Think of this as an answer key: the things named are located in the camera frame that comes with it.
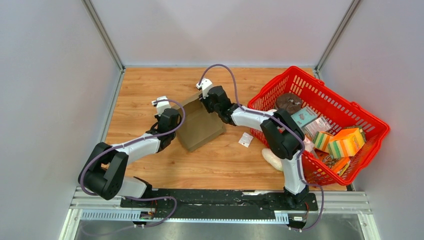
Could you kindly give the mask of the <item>brown cardboard box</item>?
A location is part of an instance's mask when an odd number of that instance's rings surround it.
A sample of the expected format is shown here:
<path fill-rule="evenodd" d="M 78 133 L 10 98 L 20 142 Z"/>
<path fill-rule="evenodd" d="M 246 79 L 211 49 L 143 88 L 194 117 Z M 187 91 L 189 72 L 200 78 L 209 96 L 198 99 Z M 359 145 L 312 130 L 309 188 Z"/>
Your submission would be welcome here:
<path fill-rule="evenodd" d="M 193 152 L 226 132 L 225 124 L 217 113 L 206 110 L 198 93 L 185 99 L 181 105 L 185 120 L 176 136 L 187 151 Z"/>

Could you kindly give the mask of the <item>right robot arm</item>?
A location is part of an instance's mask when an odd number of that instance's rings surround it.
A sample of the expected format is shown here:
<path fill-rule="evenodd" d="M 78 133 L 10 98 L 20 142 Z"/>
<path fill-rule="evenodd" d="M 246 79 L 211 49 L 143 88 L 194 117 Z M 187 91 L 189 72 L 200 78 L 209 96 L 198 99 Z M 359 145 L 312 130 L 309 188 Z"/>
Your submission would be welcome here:
<path fill-rule="evenodd" d="M 279 158 L 284 174 L 284 201 L 299 209 L 309 193 L 302 169 L 305 135 L 291 115 L 284 109 L 270 113 L 247 108 L 231 102 L 222 86 L 200 84 L 200 101 L 208 113 L 217 113 L 223 123 L 248 127 L 263 133 L 271 152 Z"/>

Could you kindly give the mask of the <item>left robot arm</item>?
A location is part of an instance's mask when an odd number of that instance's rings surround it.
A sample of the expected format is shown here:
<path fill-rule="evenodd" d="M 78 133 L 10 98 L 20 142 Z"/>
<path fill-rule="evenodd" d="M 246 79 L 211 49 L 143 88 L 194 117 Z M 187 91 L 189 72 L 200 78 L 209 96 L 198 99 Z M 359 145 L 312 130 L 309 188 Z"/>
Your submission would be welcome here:
<path fill-rule="evenodd" d="M 127 166 L 168 147 L 185 116 L 184 112 L 167 108 L 155 116 L 157 122 L 142 136 L 119 144 L 98 143 L 78 176 L 82 190 L 104 200 L 129 197 L 140 207 L 148 207 L 153 201 L 152 192 L 147 190 L 148 183 L 137 177 L 127 177 Z"/>

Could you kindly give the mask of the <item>teal small box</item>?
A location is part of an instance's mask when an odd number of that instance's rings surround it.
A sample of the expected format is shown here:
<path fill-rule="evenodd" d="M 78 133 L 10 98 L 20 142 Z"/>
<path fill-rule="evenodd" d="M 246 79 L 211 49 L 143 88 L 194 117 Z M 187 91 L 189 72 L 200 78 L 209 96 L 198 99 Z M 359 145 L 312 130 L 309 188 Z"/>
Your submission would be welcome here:
<path fill-rule="evenodd" d="M 318 114 L 313 111 L 309 106 L 306 106 L 292 114 L 291 118 L 300 128 L 303 128 L 309 123 L 316 120 L 318 118 Z"/>

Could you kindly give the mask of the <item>small white packet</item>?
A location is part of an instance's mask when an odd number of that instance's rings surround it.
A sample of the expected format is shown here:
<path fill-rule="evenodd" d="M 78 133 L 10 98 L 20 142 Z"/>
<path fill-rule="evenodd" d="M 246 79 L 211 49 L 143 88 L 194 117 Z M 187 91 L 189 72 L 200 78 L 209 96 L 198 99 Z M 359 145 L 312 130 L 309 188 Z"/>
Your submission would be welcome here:
<path fill-rule="evenodd" d="M 241 138 L 239 139 L 238 143 L 246 148 L 248 148 L 252 142 L 252 140 L 254 139 L 254 137 L 250 134 L 248 134 L 247 132 L 244 132 L 241 136 Z"/>

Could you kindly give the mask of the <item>brown round chocolate cake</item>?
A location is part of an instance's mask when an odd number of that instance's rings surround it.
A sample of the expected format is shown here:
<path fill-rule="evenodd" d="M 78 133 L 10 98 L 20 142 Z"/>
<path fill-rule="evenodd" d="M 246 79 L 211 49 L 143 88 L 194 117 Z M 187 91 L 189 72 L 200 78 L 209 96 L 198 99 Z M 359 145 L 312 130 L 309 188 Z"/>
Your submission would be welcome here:
<path fill-rule="evenodd" d="M 298 112 L 302 108 L 303 100 L 294 93 L 288 92 L 280 95 L 275 100 L 274 108 L 284 109 L 290 115 Z"/>

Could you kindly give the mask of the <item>pink transparent packet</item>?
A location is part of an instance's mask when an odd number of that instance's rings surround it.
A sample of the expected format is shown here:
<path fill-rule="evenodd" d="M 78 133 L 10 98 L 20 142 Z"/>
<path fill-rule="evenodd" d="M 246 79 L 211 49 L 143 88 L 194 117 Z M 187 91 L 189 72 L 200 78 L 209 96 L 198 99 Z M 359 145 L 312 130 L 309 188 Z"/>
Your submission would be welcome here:
<path fill-rule="evenodd" d="M 304 134 L 310 140 L 313 140 L 318 132 L 327 132 L 330 129 L 331 125 L 323 116 L 313 120 L 302 128 Z"/>

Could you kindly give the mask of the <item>red plastic basket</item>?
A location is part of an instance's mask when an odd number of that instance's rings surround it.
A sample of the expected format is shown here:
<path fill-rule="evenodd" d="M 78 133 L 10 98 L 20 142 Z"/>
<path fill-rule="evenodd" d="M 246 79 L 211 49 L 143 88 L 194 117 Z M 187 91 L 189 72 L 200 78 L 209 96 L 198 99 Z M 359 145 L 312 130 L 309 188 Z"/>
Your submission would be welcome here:
<path fill-rule="evenodd" d="M 335 135 L 347 127 L 361 126 L 366 138 L 365 145 L 351 158 L 350 166 L 338 176 L 315 159 L 310 153 L 302 155 L 302 167 L 307 182 L 321 186 L 350 185 L 362 169 L 367 167 L 379 152 L 390 126 L 377 118 L 358 103 L 348 101 L 297 66 L 289 67 L 275 76 L 249 102 L 250 109 L 268 111 L 275 105 L 276 98 L 293 93 L 303 100 L 304 107 L 310 107 L 319 117 L 324 117 L 331 126 L 330 134 Z"/>

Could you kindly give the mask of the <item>striped colourful sponge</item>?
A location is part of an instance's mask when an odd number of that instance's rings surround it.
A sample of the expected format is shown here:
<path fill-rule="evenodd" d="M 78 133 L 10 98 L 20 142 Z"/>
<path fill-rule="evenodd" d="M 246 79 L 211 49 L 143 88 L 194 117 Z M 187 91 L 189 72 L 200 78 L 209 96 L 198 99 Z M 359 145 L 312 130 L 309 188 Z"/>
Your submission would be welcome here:
<path fill-rule="evenodd" d="M 334 135 L 325 131 L 317 132 L 312 140 L 314 144 L 314 148 L 329 154 L 330 151 L 329 151 L 328 144 L 333 137 Z"/>

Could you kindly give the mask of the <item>orange sponge pack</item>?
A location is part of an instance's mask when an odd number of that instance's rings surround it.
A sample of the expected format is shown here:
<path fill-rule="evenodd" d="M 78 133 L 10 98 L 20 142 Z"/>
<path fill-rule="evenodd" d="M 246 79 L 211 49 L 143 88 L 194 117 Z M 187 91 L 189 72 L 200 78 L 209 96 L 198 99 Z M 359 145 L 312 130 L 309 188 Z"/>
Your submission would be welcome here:
<path fill-rule="evenodd" d="M 334 159 L 354 157 L 366 141 L 361 126 L 344 128 L 329 140 L 328 152 Z"/>

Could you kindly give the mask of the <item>orange snack bag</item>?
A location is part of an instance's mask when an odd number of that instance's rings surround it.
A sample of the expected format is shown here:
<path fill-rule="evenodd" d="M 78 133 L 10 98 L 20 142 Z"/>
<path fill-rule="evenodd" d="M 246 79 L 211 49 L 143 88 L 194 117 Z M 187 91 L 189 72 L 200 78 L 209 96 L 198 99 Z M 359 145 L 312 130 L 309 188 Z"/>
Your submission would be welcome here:
<path fill-rule="evenodd" d="M 350 163 L 351 159 L 349 157 L 335 159 L 328 156 L 324 161 L 324 164 L 338 176 L 342 176 L 344 174 L 344 172 L 349 168 Z"/>

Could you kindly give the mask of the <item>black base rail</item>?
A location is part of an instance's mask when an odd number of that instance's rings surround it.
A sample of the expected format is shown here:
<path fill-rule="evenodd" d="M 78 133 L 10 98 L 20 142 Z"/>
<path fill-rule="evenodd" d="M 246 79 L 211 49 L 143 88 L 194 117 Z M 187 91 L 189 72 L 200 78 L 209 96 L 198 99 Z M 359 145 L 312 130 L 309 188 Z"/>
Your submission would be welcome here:
<path fill-rule="evenodd" d="M 307 213 L 319 210 L 309 192 L 295 203 L 284 192 L 223 189 L 149 189 L 150 201 L 122 199 L 122 208 L 152 210 L 156 218 L 205 222 L 280 222 L 295 218 L 305 223 Z"/>

